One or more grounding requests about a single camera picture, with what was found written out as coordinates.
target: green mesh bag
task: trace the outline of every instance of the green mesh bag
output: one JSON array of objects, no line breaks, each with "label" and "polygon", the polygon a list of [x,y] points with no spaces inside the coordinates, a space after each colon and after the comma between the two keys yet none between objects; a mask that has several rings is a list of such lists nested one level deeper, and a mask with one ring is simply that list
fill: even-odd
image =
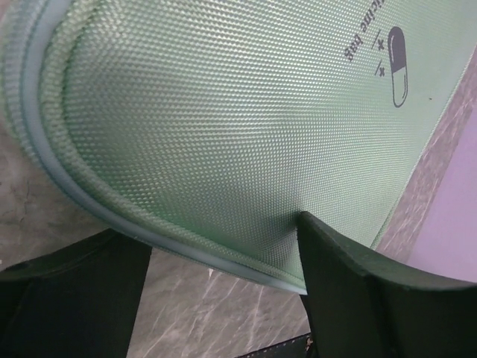
[{"label": "green mesh bag", "polygon": [[477,1],[21,0],[2,33],[11,132],[67,195],[303,293],[296,214],[375,247],[473,53]]}]

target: gray marble floor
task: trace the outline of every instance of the gray marble floor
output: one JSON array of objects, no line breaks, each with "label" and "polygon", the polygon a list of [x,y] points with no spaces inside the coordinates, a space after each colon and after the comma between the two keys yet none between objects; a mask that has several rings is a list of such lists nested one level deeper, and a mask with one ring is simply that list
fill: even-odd
[{"label": "gray marble floor", "polygon": [[[378,251],[407,260],[476,98],[474,56]],[[0,270],[104,228],[31,165],[0,120]],[[128,358],[232,358],[308,330],[297,295],[154,250]]]}]

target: black plastic object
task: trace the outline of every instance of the black plastic object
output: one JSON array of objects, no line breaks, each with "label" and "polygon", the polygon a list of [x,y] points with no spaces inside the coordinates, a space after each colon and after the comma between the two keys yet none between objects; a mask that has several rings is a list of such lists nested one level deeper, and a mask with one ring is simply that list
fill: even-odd
[{"label": "black plastic object", "polygon": [[311,335],[304,334],[239,358],[315,358],[312,356],[311,348]]},{"label": "black plastic object", "polygon": [[151,247],[106,230],[0,273],[0,357],[126,357]]},{"label": "black plastic object", "polygon": [[297,226],[320,358],[477,357],[475,284],[390,260],[310,213]]}]

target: purple wall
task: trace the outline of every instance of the purple wall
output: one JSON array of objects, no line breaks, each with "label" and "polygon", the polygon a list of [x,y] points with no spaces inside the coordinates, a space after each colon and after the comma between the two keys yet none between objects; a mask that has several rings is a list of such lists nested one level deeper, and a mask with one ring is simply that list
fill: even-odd
[{"label": "purple wall", "polygon": [[477,110],[461,135],[407,264],[477,282]]}]

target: capsule icon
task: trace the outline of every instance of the capsule icon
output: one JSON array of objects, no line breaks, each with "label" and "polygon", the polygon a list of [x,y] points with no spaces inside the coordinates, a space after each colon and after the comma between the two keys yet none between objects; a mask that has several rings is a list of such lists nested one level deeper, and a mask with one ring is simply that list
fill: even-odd
[{"label": "capsule icon", "polygon": [[388,50],[393,81],[393,101],[394,106],[399,108],[408,96],[408,67],[405,56],[404,33],[397,26],[389,31]]}]

